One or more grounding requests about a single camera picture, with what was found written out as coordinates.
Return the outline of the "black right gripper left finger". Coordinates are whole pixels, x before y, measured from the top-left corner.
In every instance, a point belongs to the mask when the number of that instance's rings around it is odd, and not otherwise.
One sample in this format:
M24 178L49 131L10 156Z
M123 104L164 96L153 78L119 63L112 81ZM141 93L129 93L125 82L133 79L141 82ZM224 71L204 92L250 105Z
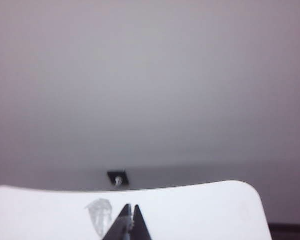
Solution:
M126 204L104 236L104 240L130 240L132 228L132 207Z

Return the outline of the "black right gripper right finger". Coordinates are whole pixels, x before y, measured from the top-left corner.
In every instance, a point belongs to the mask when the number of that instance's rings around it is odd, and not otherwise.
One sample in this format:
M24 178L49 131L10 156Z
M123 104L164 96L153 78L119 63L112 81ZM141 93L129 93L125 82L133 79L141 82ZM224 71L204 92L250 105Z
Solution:
M139 205L136 205L134 208L133 223L133 240L152 240Z

